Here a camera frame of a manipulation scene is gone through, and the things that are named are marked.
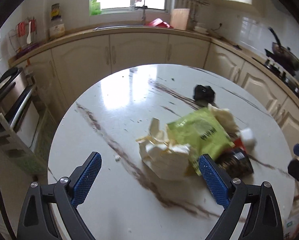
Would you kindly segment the red snack wrapper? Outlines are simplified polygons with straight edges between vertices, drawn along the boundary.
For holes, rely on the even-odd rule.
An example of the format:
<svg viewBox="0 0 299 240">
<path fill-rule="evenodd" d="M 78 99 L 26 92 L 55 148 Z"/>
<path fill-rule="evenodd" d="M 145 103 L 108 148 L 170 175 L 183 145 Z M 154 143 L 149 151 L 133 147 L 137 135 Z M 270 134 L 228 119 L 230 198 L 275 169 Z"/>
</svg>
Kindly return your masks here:
<svg viewBox="0 0 299 240">
<path fill-rule="evenodd" d="M 245 148 L 241 138 L 237 138 L 233 143 L 234 143 L 234 147 L 233 147 L 234 149 L 240 149 L 240 150 L 246 152 L 246 148 Z"/>
</svg>

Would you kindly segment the dark brown snack wrapper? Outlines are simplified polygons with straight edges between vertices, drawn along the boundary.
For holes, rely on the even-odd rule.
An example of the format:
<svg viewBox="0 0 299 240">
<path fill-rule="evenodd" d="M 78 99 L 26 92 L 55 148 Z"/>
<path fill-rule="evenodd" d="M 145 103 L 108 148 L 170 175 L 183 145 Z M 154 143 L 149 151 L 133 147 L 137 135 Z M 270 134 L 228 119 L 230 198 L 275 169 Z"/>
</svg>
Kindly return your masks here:
<svg viewBox="0 0 299 240">
<path fill-rule="evenodd" d="M 243 178 L 254 173 L 251 161 L 245 150 L 237 147 L 221 154 L 216 164 L 233 178 Z"/>
</svg>

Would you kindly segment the yellow snack packet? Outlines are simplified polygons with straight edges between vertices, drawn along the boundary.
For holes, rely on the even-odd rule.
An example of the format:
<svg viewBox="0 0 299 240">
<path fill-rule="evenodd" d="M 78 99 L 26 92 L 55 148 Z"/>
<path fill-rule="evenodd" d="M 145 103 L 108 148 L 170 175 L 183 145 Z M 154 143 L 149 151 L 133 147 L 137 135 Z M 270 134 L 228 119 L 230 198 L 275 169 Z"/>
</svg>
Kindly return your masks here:
<svg viewBox="0 0 299 240">
<path fill-rule="evenodd" d="M 208 104 L 207 109 L 216 118 L 216 120 L 220 123 L 220 125 L 224 128 L 225 132 L 228 133 L 228 135 L 236 134 L 239 132 L 239 127 L 237 126 L 234 120 L 234 116 L 229 109 L 220 109 L 214 107 L 210 103 Z"/>
</svg>

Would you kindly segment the light green snack packet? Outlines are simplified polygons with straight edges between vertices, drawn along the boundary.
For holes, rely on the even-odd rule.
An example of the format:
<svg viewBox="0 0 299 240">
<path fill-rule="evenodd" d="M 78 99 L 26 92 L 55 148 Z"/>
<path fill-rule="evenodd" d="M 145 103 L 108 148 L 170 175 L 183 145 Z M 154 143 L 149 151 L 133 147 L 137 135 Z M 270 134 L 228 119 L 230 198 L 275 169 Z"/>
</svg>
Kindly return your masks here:
<svg viewBox="0 0 299 240">
<path fill-rule="evenodd" d="M 166 125 L 170 140 L 179 145 L 190 145 L 189 162 L 197 175 L 201 175 L 198 159 L 208 154 L 212 160 L 234 147 L 225 129 L 206 107 L 196 110 Z"/>
</svg>

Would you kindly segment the white paper tissue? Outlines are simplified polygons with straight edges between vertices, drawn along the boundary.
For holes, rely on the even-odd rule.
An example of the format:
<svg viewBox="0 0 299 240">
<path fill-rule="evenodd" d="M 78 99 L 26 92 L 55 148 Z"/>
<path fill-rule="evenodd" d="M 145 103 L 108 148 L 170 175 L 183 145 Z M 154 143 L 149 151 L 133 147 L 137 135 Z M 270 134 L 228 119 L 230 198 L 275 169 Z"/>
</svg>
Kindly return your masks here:
<svg viewBox="0 0 299 240">
<path fill-rule="evenodd" d="M 181 181 L 195 175 L 190 157 L 196 150 L 189 144 L 179 144 L 166 130 L 160 129 L 160 120 L 151 120 L 148 134 L 136 140 L 143 163 L 160 179 Z"/>
</svg>

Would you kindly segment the crumpled black trash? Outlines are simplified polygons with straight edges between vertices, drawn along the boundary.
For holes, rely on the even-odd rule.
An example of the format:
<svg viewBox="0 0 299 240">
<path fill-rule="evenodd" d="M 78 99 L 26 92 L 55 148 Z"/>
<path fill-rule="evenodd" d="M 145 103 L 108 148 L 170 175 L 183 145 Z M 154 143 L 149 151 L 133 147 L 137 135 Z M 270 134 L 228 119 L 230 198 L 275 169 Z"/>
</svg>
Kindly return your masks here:
<svg viewBox="0 0 299 240">
<path fill-rule="evenodd" d="M 194 101 L 206 101 L 207 103 L 213 103 L 215 96 L 216 94 L 210 86 L 196 85 L 194 88 Z"/>
</svg>

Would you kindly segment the cream lower kitchen cabinets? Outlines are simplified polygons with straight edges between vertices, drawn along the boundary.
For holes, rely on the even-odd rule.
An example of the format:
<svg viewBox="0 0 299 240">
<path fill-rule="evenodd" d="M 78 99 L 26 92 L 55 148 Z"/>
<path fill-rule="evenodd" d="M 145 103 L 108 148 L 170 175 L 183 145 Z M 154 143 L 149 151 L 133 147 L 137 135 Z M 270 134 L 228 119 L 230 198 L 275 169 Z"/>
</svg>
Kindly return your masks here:
<svg viewBox="0 0 299 240">
<path fill-rule="evenodd" d="M 299 143 L 299 97 L 265 67 L 265 59 L 227 41 L 156 27 L 107 27 L 47 42 L 10 66 L 46 67 L 58 77 L 61 108 L 120 70 L 144 64 L 180 64 L 210 71 L 239 85 L 273 116 L 290 147 Z"/>
</svg>

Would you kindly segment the white rolling storage cart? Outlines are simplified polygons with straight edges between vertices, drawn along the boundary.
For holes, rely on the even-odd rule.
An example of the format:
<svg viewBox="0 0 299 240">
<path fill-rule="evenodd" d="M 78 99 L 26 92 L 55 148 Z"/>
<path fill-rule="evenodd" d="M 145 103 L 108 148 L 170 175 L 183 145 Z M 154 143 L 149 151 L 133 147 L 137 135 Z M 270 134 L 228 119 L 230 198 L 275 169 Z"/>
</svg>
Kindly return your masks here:
<svg viewBox="0 0 299 240">
<path fill-rule="evenodd" d="M 41 175 L 47 172 L 57 123 L 36 90 L 28 86 L 9 113 L 0 112 L 0 149 L 26 173 Z"/>
</svg>

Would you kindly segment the gas stove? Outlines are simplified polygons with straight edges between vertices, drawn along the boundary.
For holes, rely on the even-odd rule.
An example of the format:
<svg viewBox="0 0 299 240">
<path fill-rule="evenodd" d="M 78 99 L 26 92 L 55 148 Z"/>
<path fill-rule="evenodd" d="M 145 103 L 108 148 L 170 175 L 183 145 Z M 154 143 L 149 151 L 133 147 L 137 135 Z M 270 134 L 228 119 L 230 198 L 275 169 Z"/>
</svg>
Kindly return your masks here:
<svg viewBox="0 0 299 240">
<path fill-rule="evenodd" d="M 280 67 L 276 66 L 275 63 L 272 63 L 269 59 L 265 60 L 264 62 L 261 62 L 255 57 L 252 57 L 252 59 L 270 70 L 299 98 L 299 86 L 295 83 L 295 81 L 292 80 L 291 77 L 288 77 L 284 69 L 281 70 Z"/>
</svg>

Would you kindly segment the round white marble table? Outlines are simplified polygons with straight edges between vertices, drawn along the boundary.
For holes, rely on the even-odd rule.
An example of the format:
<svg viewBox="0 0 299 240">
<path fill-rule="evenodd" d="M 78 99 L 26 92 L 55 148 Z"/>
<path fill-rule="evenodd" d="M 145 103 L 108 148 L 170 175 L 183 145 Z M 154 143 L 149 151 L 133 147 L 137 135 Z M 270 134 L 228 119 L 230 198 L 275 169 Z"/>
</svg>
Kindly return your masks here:
<svg viewBox="0 0 299 240">
<path fill-rule="evenodd" d="M 270 112 L 233 82 L 180 65 L 119 71 L 74 95 L 55 133 L 47 179 L 68 177 L 92 152 L 102 167 L 78 212 L 96 239 L 204 239 L 222 214 L 192 166 L 198 148 L 216 143 L 206 105 L 193 100 L 210 86 L 218 109 L 230 111 L 239 134 L 252 131 L 246 151 L 252 174 L 242 182 L 273 188 L 281 218 L 292 210 L 292 155 Z"/>
</svg>

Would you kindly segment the black frying pan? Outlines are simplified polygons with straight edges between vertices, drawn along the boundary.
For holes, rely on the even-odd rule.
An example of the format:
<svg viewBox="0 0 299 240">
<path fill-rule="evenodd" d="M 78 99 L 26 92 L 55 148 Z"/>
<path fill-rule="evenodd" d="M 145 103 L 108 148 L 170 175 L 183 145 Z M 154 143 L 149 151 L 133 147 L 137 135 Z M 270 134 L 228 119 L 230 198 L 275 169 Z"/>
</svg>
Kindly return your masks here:
<svg viewBox="0 0 299 240">
<path fill-rule="evenodd" d="M 292 76 L 299 71 L 299 59 L 290 51 L 289 47 L 282 46 L 280 39 L 272 27 L 268 27 L 273 34 L 275 42 L 272 43 L 271 51 L 265 50 L 266 56 L 281 65 Z"/>
</svg>

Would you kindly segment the black rice cooker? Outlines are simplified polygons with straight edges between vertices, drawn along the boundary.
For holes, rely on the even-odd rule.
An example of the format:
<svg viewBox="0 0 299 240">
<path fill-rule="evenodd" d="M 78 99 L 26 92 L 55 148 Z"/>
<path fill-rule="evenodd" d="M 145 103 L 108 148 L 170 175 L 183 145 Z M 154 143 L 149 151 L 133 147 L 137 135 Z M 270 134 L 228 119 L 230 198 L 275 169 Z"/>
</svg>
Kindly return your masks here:
<svg viewBox="0 0 299 240">
<path fill-rule="evenodd" d="M 0 79 L 0 111 L 7 113 L 28 86 L 23 68 L 13 67 Z"/>
</svg>

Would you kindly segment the white bowls stack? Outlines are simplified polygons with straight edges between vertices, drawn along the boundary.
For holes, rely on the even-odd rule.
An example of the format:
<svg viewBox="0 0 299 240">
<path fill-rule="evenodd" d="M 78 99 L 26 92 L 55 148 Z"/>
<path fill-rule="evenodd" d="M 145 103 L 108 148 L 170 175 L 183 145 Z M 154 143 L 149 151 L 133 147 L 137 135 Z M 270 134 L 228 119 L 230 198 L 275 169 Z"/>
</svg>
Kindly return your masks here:
<svg viewBox="0 0 299 240">
<path fill-rule="evenodd" d="M 204 34 L 204 35 L 208 34 L 207 28 L 203 23 L 196 23 L 196 25 L 193 27 L 193 30 L 200 34 Z"/>
</svg>

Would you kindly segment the clear jar yellow label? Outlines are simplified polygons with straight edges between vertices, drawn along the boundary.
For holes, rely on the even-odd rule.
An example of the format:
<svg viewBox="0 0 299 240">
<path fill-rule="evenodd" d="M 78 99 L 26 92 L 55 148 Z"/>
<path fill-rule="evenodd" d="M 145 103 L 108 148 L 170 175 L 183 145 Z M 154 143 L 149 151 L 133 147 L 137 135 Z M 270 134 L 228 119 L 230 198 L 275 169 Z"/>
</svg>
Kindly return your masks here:
<svg viewBox="0 0 299 240">
<path fill-rule="evenodd" d="M 59 3 L 51 6 L 51 21 L 49 27 L 49 36 L 51 40 L 60 38 L 65 35 L 65 24 L 60 13 Z"/>
</svg>

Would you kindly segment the wooden cutting board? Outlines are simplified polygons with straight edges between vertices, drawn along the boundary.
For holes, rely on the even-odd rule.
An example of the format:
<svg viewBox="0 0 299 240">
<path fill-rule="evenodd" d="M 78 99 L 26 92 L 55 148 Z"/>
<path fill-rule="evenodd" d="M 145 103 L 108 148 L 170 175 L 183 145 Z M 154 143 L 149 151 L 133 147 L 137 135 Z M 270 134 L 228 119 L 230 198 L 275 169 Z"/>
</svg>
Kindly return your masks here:
<svg viewBox="0 0 299 240">
<path fill-rule="evenodd" d="M 169 25 L 174 29 L 186 30 L 189 17 L 190 9 L 173 9 Z"/>
</svg>

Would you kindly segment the red basin in sink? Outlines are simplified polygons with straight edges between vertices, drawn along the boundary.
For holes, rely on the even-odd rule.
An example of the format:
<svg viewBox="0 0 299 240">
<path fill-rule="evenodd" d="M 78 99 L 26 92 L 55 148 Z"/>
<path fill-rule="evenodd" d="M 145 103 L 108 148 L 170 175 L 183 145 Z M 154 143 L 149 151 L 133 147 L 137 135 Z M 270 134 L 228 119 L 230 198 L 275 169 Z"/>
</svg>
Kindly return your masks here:
<svg viewBox="0 0 299 240">
<path fill-rule="evenodd" d="M 163 21 L 160 18 L 153 20 L 152 22 L 146 23 L 145 26 L 147 27 L 157 27 L 157 28 L 172 28 L 167 22 Z"/>
</svg>

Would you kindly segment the green bottle on windowsill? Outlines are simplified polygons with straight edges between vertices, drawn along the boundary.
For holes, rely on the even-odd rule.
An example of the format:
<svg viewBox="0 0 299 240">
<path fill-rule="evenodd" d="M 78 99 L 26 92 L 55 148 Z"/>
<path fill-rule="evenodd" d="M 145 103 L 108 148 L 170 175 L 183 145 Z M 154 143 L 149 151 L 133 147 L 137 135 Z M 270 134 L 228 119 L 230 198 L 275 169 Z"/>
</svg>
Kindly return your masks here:
<svg viewBox="0 0 299 240">
<path fill-rule="evenodd" d="M 90 16 L 101 14 L 101 3 L 97 0 L 91 0 L 89 5 Z"/>
</svg>

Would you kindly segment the wall utensil rail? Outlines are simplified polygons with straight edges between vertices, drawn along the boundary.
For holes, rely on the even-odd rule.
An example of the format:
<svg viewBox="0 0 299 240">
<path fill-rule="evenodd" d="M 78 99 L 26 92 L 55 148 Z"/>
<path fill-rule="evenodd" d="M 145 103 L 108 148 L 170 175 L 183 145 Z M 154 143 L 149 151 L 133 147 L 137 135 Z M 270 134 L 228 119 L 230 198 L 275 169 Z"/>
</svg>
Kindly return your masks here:
<svg viewBox="0 0 299 240">
<path fill-rule="evenodd" d="M 197 23 L 202 7 L 208 7 L 210 4 L 207 0 L 175 0 L 175 9 L 189 9 L 190 20 Z"/>
</svg>

